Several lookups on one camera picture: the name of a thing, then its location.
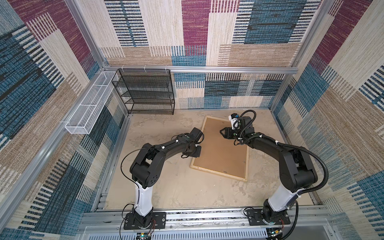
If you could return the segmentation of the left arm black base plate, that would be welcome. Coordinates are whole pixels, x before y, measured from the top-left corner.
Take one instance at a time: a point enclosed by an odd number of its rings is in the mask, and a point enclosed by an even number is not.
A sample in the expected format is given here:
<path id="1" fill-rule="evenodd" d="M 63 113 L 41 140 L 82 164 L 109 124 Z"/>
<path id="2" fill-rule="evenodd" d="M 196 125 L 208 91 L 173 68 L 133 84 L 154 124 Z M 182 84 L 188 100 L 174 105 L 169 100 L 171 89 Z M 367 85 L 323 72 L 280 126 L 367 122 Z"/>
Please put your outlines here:
<path id="1" fill-rule="evenodd" d="M 124 230 L 150 230 L 165 229 L 167 214 L 166 212 L 149 212 L 148 215 L 141 216 L 138 213 L 128 213 L 125 215 Z"/>

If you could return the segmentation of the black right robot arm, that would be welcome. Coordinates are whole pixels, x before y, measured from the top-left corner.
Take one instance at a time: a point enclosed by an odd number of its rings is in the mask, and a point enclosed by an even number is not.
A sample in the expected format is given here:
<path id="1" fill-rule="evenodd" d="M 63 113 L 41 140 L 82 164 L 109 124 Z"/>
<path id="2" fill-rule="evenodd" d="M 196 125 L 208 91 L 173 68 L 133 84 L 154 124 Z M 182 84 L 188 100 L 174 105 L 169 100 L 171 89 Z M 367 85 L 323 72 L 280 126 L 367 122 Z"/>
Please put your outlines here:
<path id="1" fill-rule="evenodd" d="M 297 146 L 290 147 L 263 133 L 256 133 L 253 128 L 255 119 L 243 114 L 231 114 L 231 126 L 220 130 L 220 133 L 225 139 L 235 140 L 234 145 L 247 145 L 279 163 L 281 185 L 265 200 L 262 210 L 264 222 L 271 225 L 286 214 L 301 192 L 317 182 L 318 176 L 308 152 Z"/>

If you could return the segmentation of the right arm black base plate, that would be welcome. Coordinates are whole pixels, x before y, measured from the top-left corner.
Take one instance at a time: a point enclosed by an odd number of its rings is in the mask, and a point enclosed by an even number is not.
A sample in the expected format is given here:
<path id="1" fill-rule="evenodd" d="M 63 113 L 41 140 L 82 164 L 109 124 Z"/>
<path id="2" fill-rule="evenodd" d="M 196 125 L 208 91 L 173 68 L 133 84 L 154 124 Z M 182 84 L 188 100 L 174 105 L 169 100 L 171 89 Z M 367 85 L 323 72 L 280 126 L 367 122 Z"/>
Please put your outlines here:
<path id="1" fill-rule="evenodd" d="M 245 208 L 243 213 L 249 220 L 250 226 L 289 225 L 291 220 L 287 211 L 264 214 L 262 209 Z"/>

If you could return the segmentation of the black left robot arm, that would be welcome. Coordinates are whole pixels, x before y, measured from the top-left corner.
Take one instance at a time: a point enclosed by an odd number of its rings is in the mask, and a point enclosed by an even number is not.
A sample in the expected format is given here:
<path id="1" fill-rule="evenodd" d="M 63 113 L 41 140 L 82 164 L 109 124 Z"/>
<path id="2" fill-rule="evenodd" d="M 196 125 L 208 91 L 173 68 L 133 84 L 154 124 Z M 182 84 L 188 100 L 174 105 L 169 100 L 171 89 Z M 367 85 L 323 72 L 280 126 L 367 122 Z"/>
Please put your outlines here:
<path id="1" fill-rule="evenodd" d="M 144 144 L 130 167 L 135 184 L 136 198 L 132 209 L 134 220 L 147 227 L 153 221 L 153 187 L 161 176 L 167 159 L 180 154 L 181 158 L 198 158 L 204 140 L 201 130 L 176 135 L 174 139 L 159 145 Z"/>

